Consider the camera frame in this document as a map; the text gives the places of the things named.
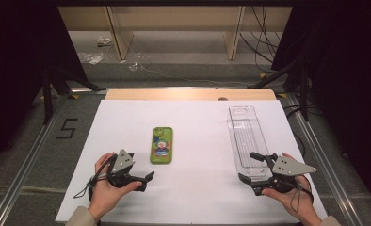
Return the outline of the clear plastic tray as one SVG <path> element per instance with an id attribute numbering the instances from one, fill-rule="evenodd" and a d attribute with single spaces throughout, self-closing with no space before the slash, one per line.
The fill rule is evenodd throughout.
<path id="1" fill-rule="evenodd" d="M 253 106 L 230 106 L 227 120 L 236 172 L 252 181 L 267 179 L 271 173 L 266 161 L 256 160 L 251 153 L 268 155 L 266 141 Z"/>

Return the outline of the large crumpled plastic wrapper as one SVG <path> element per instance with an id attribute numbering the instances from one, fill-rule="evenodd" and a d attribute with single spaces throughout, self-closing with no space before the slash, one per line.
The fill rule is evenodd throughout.
<path id="1" fill-rule="evenodd" d="M 96 65 L 104 59 L 104 53 L 78 53 L 78 58 L 81 63 Z"/>

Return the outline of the person's left hand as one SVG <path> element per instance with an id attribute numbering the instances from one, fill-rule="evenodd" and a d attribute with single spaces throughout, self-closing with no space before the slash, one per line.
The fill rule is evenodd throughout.
<path id="1" fill-rule="evenodd" d="M 88 207 L 90 214 L 98 222 L 106 213 L 110 212 L 118 201 L 126 194 L 141 186 L 139 181 L 117 188 L 106 179 L 99 179 L 93 189 L 93 195 Z"/>

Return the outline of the person's right hand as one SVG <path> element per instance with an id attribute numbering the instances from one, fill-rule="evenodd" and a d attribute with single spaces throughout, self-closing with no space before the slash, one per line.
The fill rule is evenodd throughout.
<path id="1" fill-rule="evenodd" d="M 275 189 L 267 188 L 262 191 L 264 196 L 278 201 L 284 209 L 301 223 L 302 219 L 319 215 L 316 213 L 311 197 L 303 189 L 310 191 L 310 183 L 304 176 L 297 176 L 300 189 L 293 189 L 288 193 L 281 193 Z"/>

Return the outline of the black curtain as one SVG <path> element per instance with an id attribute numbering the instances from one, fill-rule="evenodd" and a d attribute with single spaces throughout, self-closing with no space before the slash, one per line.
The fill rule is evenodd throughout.
<path id="1" fill-rule="evenodd" d="M 303 49 L 315 99 L 371 193 L 371 0 L 296 0 L 272 68 Z"/>
<path id="2" fill-rule="evenodd" d="M 35 96 L 43 74 L 86 78 L 54 0 L 0 0 L 0 153 Z"/>

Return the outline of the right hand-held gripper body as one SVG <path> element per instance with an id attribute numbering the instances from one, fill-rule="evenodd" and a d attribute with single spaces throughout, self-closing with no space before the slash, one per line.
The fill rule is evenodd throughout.
<path id="1" fill-rule="evenodd" d="M 315 167 L 283 155 L 269 155 L 267 165 L 272 176 L 266 181 L 256 182 L 258 186 L 253 189 L 256 196 L 260 196 L 266 188 L 287 193 L 294 188 L 298 188 L 297 176 L 316 172 Z"/>

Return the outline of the black metal stand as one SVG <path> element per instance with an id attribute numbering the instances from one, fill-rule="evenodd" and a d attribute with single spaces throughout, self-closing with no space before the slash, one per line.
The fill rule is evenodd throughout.
<path id="1" fill-rule="evenodd" d="M 249 85 L 248 89 L 261 89 L 283 75 L 288 75 L 284 83 L 286 91 L 294 90 L 299 86 L 299 108 L 304 120 L 308 121 L 307 114 L 307 93 L 308 93 L 308 75 L 306 65 L 299 59 L 292 61 L 281 70 L 273 73 L 268 78 L 263 79 L 255 85 Z"/>
<path id="2" fill-rule="evenodd" d="M 88 81 L 86 77 L 80 77 L 59 67 L 49 67 L 42 75 L 42 90 L 44 97 L 44 124 L 47 124 L 53 116 L 53 104 L 51 88 L 54 88 L 59 95 L 66 95 L 71 92 L 67 80 L 74 80 L 93 91 L 102 91 L 105 88 L 98 87 Z"/>

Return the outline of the beige wooden shelf unit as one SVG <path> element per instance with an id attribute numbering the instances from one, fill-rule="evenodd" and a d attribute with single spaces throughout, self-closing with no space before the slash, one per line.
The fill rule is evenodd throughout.
<path id="1" fill-rule="evenodd" d="M 127 57 L 136 31 L 219 31 L 235 59 L 243 31 L 283 32 L 290 7 L 60 7 L 69 31 L 108 31 L 119 60 Z"/>

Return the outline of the aluminium floor rail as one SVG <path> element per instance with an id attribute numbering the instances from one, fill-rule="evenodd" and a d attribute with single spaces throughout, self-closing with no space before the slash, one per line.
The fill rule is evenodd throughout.
<path id="1" fill-rule="evenodd" d="M 0 201 L 0 226 L 4 226 L 15 202 L 17 201 L 21 193 L 25 181 L 27 180 L 31 170 L 33 169 L 40 155 L 40 152 L 48 136 L 51 133 L 52 127 L 54 126 L 56 120 L 56 116 L 67 99 L 68 99 L 67 95 L 59 96 L 56 99 L 56 104 L 53 107 L 52 115 L 40 129 L 37 138 L 33 142 L 31 149 L 29 150 L 26 158 L 24 159 L 23 164 L 17 170 L 17 173 L 15 174 L 12 183 L 6 189 L 6 192 L 4 193 L 4 196 Z"/>
<path id="2" fill-rule="evenodd" d="M 312 120 L 303 119 L 297 94 L 290 93 L 286 102 L 288 108 L 285 113 L 291 122 L 303 159 L 318 167 L 312 179 L 326 213 L 335 216 L 345 226 L 363 226 L 356 205 L 348 194 L 347 187 L 342 184 L 338 167 L 332 164 L 324 144 L 311 125 Z"/>

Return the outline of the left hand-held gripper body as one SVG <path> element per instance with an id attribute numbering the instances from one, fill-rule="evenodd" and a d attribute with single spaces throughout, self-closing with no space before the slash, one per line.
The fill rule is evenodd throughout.
<path id="1" fill-rule="evenodd" d="M 118 153 L 113 156 L 113 159 L 109 162 L 107 171 L 107 178 L 111 185 L 117 188 L 122 188 L 129 185 L 132 182 L 138 182 L 132 180 L 130 170 L 134 165 L 134 160 L 128 155 L 124 149 L 121 149 Z M 147 184 L 142 184 L 136 191 L 144 192 Z"/>

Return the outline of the green clown phone case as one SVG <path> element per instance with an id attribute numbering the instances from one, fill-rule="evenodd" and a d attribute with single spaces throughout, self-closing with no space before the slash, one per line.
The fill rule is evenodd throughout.
<path id="1" fill-rule="evenodd" d="M 172 160 L 173 130 L 171 127 L 153 129 L 150 161 L 155 165 L 166 165 Z"/>

